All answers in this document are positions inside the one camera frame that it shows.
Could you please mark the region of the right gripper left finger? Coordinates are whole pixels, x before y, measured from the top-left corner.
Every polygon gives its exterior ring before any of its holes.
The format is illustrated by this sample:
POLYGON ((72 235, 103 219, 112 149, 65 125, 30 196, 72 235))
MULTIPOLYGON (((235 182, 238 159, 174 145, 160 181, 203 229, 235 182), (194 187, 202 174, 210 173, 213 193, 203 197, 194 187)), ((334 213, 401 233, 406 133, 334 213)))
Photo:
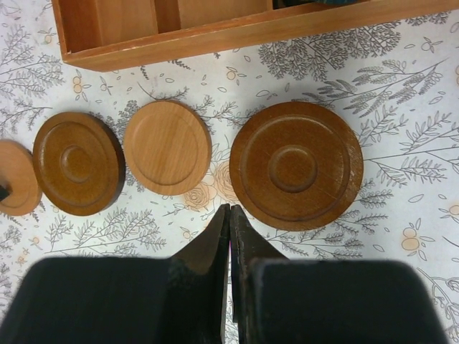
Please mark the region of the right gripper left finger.
POLYGON ((230 206, 171 258, 168 342, 223 343, 230 248, 230 206))

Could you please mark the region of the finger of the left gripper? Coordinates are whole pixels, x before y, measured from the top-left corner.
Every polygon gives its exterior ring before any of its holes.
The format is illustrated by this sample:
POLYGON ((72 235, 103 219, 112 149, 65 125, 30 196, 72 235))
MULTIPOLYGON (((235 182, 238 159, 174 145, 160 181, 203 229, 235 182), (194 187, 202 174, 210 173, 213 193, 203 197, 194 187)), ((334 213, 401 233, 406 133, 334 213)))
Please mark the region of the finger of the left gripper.
POLYGON ((11 186, 8 182, 2 181, 0 184, 0 201, 5 200, 11 194, 11 186))

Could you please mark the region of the light wooden coaster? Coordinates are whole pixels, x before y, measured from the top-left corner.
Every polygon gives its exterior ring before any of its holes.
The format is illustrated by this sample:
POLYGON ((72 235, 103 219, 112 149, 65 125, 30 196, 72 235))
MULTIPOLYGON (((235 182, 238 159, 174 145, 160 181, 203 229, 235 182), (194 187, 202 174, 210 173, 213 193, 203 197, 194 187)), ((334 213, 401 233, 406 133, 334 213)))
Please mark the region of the light wooden coaster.
POLYGON ((1 140, 1 187, 8 192, 1 200, 1 213, 9 216, 33 212, 42 198, 32 154, 13 140, 1 140))
POLYGON ((162 100, 140 108, 123 136, 126 163, 145 188, 175 196, 197 186, 211 159, 204 121, 180 102, 162 100))

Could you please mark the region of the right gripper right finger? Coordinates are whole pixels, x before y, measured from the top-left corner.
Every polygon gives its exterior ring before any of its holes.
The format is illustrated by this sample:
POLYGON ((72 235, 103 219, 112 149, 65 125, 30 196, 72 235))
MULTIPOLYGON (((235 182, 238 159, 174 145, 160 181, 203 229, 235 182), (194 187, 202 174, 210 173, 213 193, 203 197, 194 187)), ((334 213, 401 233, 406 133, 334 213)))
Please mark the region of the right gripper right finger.
POLYGON ((289 289, 289 260, 259 234, 241 206, 229 220, 233 322, 241 343, 281 343, 287 311, 275 298, 289 289))

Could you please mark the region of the dark wooden coaster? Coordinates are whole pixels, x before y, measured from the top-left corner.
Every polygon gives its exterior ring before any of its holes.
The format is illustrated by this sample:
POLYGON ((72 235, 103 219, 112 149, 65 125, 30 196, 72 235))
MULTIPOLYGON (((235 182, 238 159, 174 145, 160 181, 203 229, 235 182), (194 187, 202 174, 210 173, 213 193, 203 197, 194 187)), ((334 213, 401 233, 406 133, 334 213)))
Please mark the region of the dark wooden coaster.
POLYGON ((46 197, 76 216, 108 208, 120 195, 126 176, 114 132, 87 113, 64 112, 47 119, 34 140, 32 161, 46 197))
POLYGON ((284 102, 253 115, 232 144, 229 175, 243 207, 285 231, 325 226, 354 202, 363 179, 361 146, 337 114, 284 102))

